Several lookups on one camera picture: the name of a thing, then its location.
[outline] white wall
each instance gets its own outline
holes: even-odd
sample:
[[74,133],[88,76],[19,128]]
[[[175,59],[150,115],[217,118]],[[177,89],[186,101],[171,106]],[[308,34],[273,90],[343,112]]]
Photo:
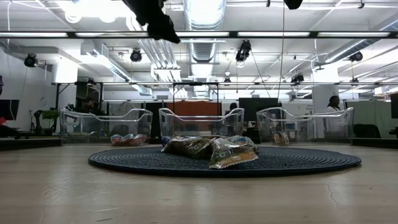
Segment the white wall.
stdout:
[[[51,72],[45,74],[44,69],[27,68],[23,61],[8,56],[0,49],[0,74],[4,82],[0,100],[19,100],[17,120],[8,121],[7,126],[28,131],[29,110],[34,113],[55,107],[56,87],[51,85]],[[47,123],[42,122],[42,127],[47,128]]]

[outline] potted plant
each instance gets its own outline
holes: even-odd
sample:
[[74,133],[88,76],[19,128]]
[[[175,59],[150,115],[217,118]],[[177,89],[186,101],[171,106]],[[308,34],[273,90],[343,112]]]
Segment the potted plant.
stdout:
[[44,134],[47,136],[51,136],[55,131],[55,124],[57,123],[57,119],[60,116],[60,113],[56,110],[45,110],[42,113],[42,118],[49,121],[49,128],[44,130]]

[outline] black bracket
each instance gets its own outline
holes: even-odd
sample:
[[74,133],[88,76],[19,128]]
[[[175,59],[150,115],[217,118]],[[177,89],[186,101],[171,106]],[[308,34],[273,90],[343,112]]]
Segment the black bracket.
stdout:
[[358,9],[363,9],[365,7],[365,3],[363,3],[363,0],[361,0],[361,5],[359,5]]

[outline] dark blue mat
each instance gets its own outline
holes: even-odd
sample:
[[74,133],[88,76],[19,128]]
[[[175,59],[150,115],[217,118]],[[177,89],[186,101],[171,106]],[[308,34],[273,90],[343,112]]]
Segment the dark blue mat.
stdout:
[[88,158],[94,166],[107,169],[155,175],[189,177],[265,177],[326,172],[354,167],[361,163],[356,156],[316,149],[261,147],[259,159],[228,167],[209,169],[209,160],[196,160],[166,154],[161,147],[114,149],[98,152]]

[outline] transparent container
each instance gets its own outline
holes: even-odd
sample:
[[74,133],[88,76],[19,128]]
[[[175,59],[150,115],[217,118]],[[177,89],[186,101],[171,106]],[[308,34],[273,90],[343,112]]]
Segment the transparent container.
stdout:
[[225,116],[178,116],[167,108],[159,109],[162,137],[235,136],[243,132],[244,109],[236,108]]
[[115,134],[143,134],[147,136],[147,144],[152,116],[152,112],[145,109],[132,109],[123,116],[95,116],[61,109],[62,144],[111,144],[110,137]]
[[292,115],[284,108],[257,112],[261,142],[275,143],[274,135],[283,132],[289,144],[352,143],[354,108],[313,115]]

